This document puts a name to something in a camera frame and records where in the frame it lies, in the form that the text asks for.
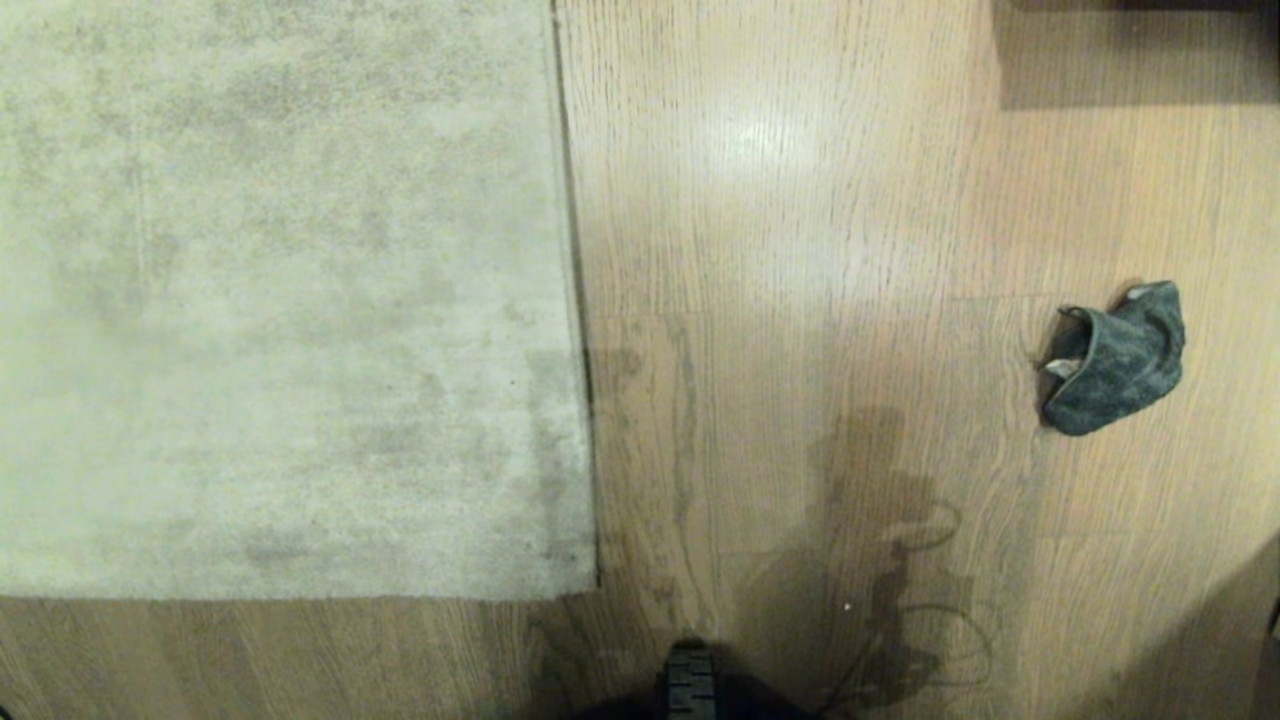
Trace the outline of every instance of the wooden floor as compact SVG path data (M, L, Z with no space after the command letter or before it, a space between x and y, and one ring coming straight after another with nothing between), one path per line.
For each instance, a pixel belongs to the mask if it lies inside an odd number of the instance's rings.
M603 589L0 601L0 703L549 719L701 635L808 707L847 674L870 717L1248 717L1280 592L1275 20L1098 8L563 0ZM1042 428L1055 309L1139 278L1181 287L1181 387Z

